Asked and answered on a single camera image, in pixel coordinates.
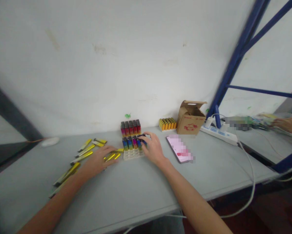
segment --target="smartphone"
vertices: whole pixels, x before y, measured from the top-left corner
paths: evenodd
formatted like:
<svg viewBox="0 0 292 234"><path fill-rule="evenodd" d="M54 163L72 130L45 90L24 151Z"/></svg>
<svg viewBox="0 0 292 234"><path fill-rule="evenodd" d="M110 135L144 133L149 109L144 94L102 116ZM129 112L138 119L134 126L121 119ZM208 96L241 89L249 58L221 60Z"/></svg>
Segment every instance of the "smartphone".
<svg viewBox="0 0 292 234"><path fill-rule="evenodd" d="M192 160L189 149L186 148L186 145L182 142L178 135L167 136L166 139L168 140L169 145L171 146L179 163L185 163Z"/></svg>

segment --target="white power strip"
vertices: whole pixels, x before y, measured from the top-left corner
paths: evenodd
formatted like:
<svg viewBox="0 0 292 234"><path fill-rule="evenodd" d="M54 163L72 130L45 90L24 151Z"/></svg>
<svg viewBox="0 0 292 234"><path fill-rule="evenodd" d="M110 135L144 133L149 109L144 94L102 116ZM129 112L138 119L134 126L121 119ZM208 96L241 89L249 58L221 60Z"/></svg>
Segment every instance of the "white power strip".
<svg viewBox="0 0 292 234"><path fill-rule="evenodd" d="M217 138L219 138L219 139L221 139L221 140L223 140L231 145L237 146L238 139L237 139L237 136L235 134L228 133L228 132L222 132L222 131L220 131L220 129L212 127L212 126L207 128L207 127L205 127L205 125L201 126L200 131L208 133L211 136L217 137Z"/></svg>

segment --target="blue metal frame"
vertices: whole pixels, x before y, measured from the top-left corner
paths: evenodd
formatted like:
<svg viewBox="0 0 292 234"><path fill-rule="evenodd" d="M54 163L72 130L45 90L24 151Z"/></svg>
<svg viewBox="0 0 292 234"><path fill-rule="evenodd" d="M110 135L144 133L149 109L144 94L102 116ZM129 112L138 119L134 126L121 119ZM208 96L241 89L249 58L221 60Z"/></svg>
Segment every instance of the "blue metal frame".
<svg viewBox="0 0 292 234"><path fill-rule="evenodd" d="M286 172L288 169L292 168L292 154L280 161L275 166L272 166L272 168L278 173Z"/></svg>
<svg viewBox="0 0 292 234"><path fill-rule="evenodd" d="M227 69L224 73L224 76L222 78L221 84L218 87L217 93L213 99L213 102L209 108L209 112L207 114L207 118L210 117L212 114L215 113L215 106L220 106L225 93L227 91L226 85L230 84L238 67L243 59L243 55L241 55L241 51L244 48L245 44L247 44L251 38L253 37L262 17L263 14L269 4L270 0L256 0L254 3L254 6L252 8L252 11L249 15L249 18L246 22L245 28L243 32L241 33L241 36L238 40L238 44L233 52L233 55L231 57L231 60L227 66Z"/></svg>
<svg viewBox="0 0 292 234"><path fill-rule="evenodd" d="M246 25L241 33L238 40L238 44L233 52L233 55L229 61L226 71L223 75L222 81L218 87L215 97L207 113L207 118L212 116L214 113L219 113L219 106L228 90L228 88L241 89L246 91L265 93L271 95L277 95L282 97L292 98L291 93L276 92L264 89L248 88L230 85L233 77L244 57L244 54L257 43L291 8L292 0L289 0L277 13L276 15L254 36L256 29L268 7L270 0L256 0L253 5L252 11L248 17ZM219 116L215 115L217 127L220 128ZM277 172L284 172L292 168L292 154L286 159L273 167Z"/></svg>
<svg viewBox="0 0 292 234"><path fill-rule="evenodd" d="M235 86L235 85L226 85L227 88L234 88L234 89L241 89L241 90L246 90L246 91L252 91L252 92L257 92L257 93L265 93L265 94L271 94L271 95L276 95L276 96L282 96L282 97L288 97L292 98L292 94L290 93L283 93L283 92L276 92L276 91L270 91L270 90L265 90L265 89L255 89L255 88L248 88L248 87L241 87L241 86Z"/></svg>

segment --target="cardboard box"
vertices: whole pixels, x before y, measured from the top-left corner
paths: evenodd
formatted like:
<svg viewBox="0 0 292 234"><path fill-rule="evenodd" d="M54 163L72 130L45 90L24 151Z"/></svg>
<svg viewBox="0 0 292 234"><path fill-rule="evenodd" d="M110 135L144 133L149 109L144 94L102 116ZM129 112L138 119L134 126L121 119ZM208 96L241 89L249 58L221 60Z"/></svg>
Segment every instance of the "cardboard box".
<svg viewBox="0 0 292 234"><path fill-rule="evenodd" d="M206 119L200 107L206 103L186 100L182 102L177 123L178 134L198 134Z"/></svg>

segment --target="white wall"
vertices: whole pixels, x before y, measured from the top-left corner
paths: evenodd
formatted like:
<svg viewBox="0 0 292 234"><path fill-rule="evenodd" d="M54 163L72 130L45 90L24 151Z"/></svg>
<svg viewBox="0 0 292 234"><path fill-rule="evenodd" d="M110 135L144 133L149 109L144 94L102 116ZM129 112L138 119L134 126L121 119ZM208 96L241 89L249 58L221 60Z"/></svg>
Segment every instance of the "white wall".
<svg viewBox="0 0 292 234"><path fill-rule="evenodd" d="M287 0L271 0L257 32ZM244 56L232 85L292 92L292 9ZM274 113L285 97L229 89L220 105L227 116Z"/></svg>
<svg viewBox="0 0 292 234"><path fill-rule="evenodd" d="M0 145L24 141L26 139L0 116Z"/></svg>

